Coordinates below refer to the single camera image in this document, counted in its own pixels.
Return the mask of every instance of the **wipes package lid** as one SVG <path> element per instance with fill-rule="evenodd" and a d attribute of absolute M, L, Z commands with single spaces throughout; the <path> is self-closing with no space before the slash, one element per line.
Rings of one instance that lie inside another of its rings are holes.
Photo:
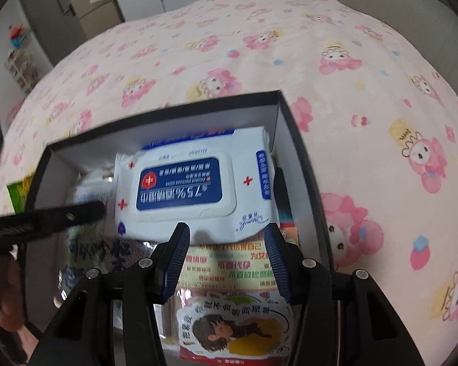
<path fill-rule="evenodd" d="M 278 223 L 268 147 L 258 127 L 154 142 L 120 156 L 117 234 L 164 242 L 183 221 L 191 244 L 228 243 Z"/>

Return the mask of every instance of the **white wipes package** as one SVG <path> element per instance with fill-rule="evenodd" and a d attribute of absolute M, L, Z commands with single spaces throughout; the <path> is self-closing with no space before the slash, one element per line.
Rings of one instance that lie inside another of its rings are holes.
<path fill-rule="evenodd" d="M 117 234 L 164 242 L 182 221 L 191 244 L 228 243 L 278 223 L 268 148 L 258 127 L 154 142 L 118 157 Z"/>

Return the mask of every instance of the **door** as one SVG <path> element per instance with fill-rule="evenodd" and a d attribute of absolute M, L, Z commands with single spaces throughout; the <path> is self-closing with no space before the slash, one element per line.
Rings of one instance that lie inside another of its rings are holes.
<path fill-rule="evenodd" d="M 20 4 L 31 30 L 54 66 L 86 41 L 69 0 L 20 0 Z"/>

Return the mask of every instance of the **cartoon print bedding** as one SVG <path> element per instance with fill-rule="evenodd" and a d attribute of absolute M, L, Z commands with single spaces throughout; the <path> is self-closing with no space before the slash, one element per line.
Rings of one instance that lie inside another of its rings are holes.
<path fill-rule="evenodd" d="M 427 366 L 458 342 L 458 97 L 400 34 L 337 0 L 201 0 L 60 62 L 5 138 L 6 184 L 45 144 L 150 109 L 281 89 L 339 271 L 371 272 Z"/>

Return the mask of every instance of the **blue label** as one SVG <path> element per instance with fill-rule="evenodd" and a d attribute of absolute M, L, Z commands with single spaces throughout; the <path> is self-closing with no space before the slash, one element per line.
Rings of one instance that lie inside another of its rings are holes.
<path fill-rule="evenodd" d="M 139 178 L 138 210 L 216 203 L 222 198 L 219 160 L 214 157 L 144 169 Z"/>
<path fill-rule="evenodd" d="M 204 132 L 198 135 L 184 136 L 183 138 L 160 140 L 159 142 L 152 142 L 144 146 L 142 150 L 152 150 L 157 147 L 167 146 L 169 144 L 188 142 L 189 140 L 196 140 L 196 139 L 215 138 L 216 136 L 232 135 L 233 133 L 234 133 L 233 129 L 228 129 L 227 131 Z"/>
<path fill-rule="evenodd" d="M 257 151 L 256 161 L 258 162 L 258 173 L 260 175 L 261 196 L 263 199 L 271 199 L 270 174 L 264 150 Z"/>

